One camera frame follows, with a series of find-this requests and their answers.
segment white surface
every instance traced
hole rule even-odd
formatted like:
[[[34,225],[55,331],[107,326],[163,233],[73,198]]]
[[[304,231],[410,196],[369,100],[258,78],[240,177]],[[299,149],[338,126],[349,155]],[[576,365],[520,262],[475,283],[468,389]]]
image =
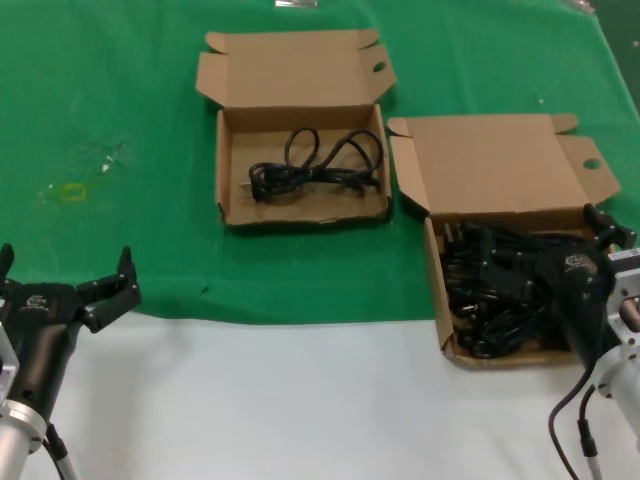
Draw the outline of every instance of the white surface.
[[[52,420],[85,480],[567,479],[547,416],[580,373],[460,369],[433,322],[129,315],[81,334]],[[605,478],[638,478],[615,404],[594,396],[589,418]],[[571,404],[558,431],[587,479],[576,419]],[[44,450],[23,478],[56,478]]]

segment power cord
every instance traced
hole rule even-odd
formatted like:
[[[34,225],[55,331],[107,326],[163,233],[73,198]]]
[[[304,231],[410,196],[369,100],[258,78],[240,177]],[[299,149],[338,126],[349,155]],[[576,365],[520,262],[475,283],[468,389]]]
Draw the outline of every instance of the power cord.
[[[78,476],[69,460],[67,447],[58,435],[53,423],[50,423],[47,427],[46,438],[42,441],[42,446],[51,457],[60,480],[78,480]]]
[[[314,138],[313,151],[304,163],[297,167],[291,164],[291,145],[302,132],[310,132]],[[358,135],[366,135],[376,144],[376,161],[372,162],[369,155],[353,139]],[[353,146],[365,163],[363,170],[349,168],[329,168],[329,164],[345,145]],[[344,185],[358,192],[363,192],[365,186],[380,188],[380,182],[373,177],[373,172],[382,166],[384,147],[380,138],[371,130],[355,130],[338,141],[327,158],[316,166],[311,164],[318,156],[320,149],[320,135],[314,128],[303,127],[295,130],[284,147],[284,163],[256,163],[249,168],[251,193],[256,201],[268,201],[281,195],[289,194],[307,182],[333,183]]]
[[[460,320],[458,344],[481,359],[510,355],[533,339],[566,348],[535,268],[541,252],[582,242],[577,235],[532,234],[499,225],[445,225],[440,260],[449,307]]]
[[[594,345],[594,355],[592,361],[589,363],[588,368],[585,369],[584,373],[575,384],[575,386],[569,391],[565,397],[560,400],[560,402],[551,410],[549,414],[549,420],[547,422],[547,426],[549,428],[549,435],[551,436],[551,441],[553,445],[556,447],[556,451],[558,452],[558,456],[564,467],[567,469],[567,472],[571,476],[573,480],[580,480],[576,472],[571,467],[571,463],[567,459],[567,456],[562,449],[562,445],[560,445],[560,441],[558,440],[558,436],[556,435],[555,429],[555,420],[560,413],[560,411],[566,407],[571,400],[573,400],[580,390],[584,388],[587,384],[591,375],[593,374],[593,370],[595,369],[596,363],[600,358],[601,349],[602,349],[602,338],[604,336],[604,332],[606,329],[607,320],[604,312],[602,313],[602,320],[600,322],[600,330],[598,332],[598,336],[596,337],[595,345]],[[584,396],[582,397],[582,401],[580,402],[579,416],[578,416],[578,430],[580,432],[580,444],[582,446],[582,453],[587,459],[587,464],[589,466],[589,470],[591,471],[591,475],[593,480],[602,480],[602,473],[600,471],[600,463],[598,461],[598,449],[596,448],[596,443],[594,438],[591,436],[591,431],[589,429],[589,422],[587,421],[587,404],[591,399],[591,396],[596,391],[595,387],[591,385]]]

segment green cloth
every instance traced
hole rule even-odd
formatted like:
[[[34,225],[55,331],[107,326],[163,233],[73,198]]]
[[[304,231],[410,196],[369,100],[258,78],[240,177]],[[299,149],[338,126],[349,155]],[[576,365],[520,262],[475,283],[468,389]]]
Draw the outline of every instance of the green cloth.
[[[19,281],[80,282],[133,248],[140,311],[248,323],[429,318],[422,224],[238,235],[214,203],[207,31],[374,27],[385,118],[573,112],[640,229],[640,128],[598,20],[562,0],[0,0],[0,239]]]

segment coiled black cable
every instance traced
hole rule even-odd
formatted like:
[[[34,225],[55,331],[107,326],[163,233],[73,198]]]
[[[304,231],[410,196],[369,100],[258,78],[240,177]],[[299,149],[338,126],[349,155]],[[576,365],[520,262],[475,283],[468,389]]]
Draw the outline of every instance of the coiled black cable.
[[[291,164],[290,150],[294,140],[302,132],[311,132],[314,138],[314,147],[309,157],[298,167]],[[364,149],[353,140],[358,135],[366,135],[376,144],[377,155],[375,162],[372,162]],[[363,170],[329,168],[329,164],[347,144],[353,146],[362,157],[365,163]],[[364,191],[365,186],[380,188],[380,181],[374,178],[373,172],[382,166],[384,147],[382,140],[371,130],[360,129],[349,133],[336,143],[327,158],[318,165],[312,166],[318,156],[319,149],[320,136],[316,129],[303,127],[295,130],[285,144],[284,163],[256,163],[249,169],[253,198],[256,201],[271,200],[281,195],[292,193],[307,182],[344,185],[358,192]]]
[[[457,235],[445,242],[441,256],[449,307],[461,319],[455,325],[458,344],[481,359],[509,355],[533,339],[566,347],[534,269],[538,255],[546,249],[583,241],[572,234],[530,234],[463,222]],[[483,257],[487,249],[490,258]],[[483,275],[487,260],[500,270],[498,276],[508,272],[525,285],[526,292],[516,285],[504,289],[504,281],[501,286],[492,283],[491,274]]]

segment cardboard box flap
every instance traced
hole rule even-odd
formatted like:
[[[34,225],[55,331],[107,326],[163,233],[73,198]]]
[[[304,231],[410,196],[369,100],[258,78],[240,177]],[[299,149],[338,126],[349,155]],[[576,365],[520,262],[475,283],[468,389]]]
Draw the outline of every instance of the cardboard box flap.
[[[387,127],[392,134],[390,138],[391,150],[393,151],[393,163],[400,191],[426,212],[429,212],[429,201],[425,184],[422,181],[420,161],[413,139],[409,135],[407,120],[405,118],[391,118],[387,122]]]
[[[561,135],[576,128],[574,115],[392,118],[387,125],[400,190],[432,216],[581,208],[619,190],[589,138]]]
[[[604,202],[620,191],[620,183],[592,139],[562,135],[558,141],[590,203]]]
[[[209,34],[196,89],[224,107],[335,107],[374,103],[396,77],[371,30]]]
[[[205,41],[215,52],[227,54],[255,55],[273,51],[311,53],[367,48],[378,41],[378,32],[373,29],[284,33],[209,32]]]

